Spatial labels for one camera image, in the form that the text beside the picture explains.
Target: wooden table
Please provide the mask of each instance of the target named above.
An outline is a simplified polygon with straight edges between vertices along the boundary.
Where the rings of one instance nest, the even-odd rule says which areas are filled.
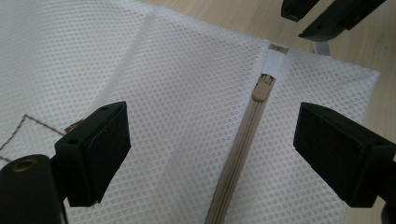
[[[312,42],[298,34],[332,2],[319,1],[300,22],[280,17],[281,0],[143,0],[223,28],[310,50]],[[396,1],[388,0],[359,23],[330,41],[332,57],[381,73],[365,126],[396,143]],[[381,223],[384,202],[350,209],[346,223]]]

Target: zipper pull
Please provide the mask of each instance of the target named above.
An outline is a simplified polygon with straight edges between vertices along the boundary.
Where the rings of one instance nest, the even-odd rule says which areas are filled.
[[[270,95],[270,91],[272,89],[272,84],[274,81],[275,79],[270,75],[263,74],[262,77],[259,79],[256,88],[254,88],[251,98],[257,102],[265,101]]]

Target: zipper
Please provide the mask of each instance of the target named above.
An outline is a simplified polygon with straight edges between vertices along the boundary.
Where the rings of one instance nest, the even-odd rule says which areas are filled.
[[[271,45],[270,49],[280,51],[284,54],[287,53],[287,49],[275,45]],[[238,177],[241,174],[247,158],[248,150],[250,149],[254,135],[262,119],[266,100],[270,95],[275,81],[276,79],[272,76],[262,74],[253,90],[241,126],[235,137],[233,148],[231,149],[230,155],[224,165],[223,172],[221,173],[205,224],[222,223],[225,218]]]

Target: textured white fabric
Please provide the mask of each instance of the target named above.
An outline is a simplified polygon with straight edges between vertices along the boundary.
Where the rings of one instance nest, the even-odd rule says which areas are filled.
[[[52,156],[69,124],[127,101],[131,151],[102,203],[67,208],[70,223],[205,222],[268,41],[134,1],[3,1],[0,30],[0,156]],[[345,212],[291,147],[298,105],[362,121],[377,73],[297,50],[284,64],[227,222]]]

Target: light wood tabletop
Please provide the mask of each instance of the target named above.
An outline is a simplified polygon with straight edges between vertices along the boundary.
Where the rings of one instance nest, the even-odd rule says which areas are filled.
[[[298,23],[280,16],[283,1],[274,0],[143,0],[247,35],[312,51],[312,42],[298,37],[331,0],[319,1]],[[396,143],[396,1],[388,0],[351,31],[330,41],[334,59],[381,73],[364,126]],[[381,223],[384,202],[373,208],[349,209],[346,223]]]

